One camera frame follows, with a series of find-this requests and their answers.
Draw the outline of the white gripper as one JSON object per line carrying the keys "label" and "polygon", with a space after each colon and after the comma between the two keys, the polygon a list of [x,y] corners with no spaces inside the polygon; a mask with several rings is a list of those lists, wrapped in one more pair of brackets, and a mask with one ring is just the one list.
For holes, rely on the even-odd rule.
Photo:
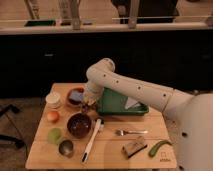
{"label": "white gripper", "polygon": [[104,88],[92,82],[87,82],[84,86],[83,101],[88,104],[89,109],[97,112],[100,106],[95,103],[103,94]]}

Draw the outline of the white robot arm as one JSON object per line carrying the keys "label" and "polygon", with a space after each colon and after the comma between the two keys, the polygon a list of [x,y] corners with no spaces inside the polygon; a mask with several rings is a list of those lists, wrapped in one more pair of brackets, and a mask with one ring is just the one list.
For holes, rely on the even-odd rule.
{"label": "white robot arm", "polygon": [[182,171],[213,171],[213,93],[183,91],[115,73],[103,58],[86,71],[84,101],[93,104],[105,88],[133,98],[179,123],[178,167]]}

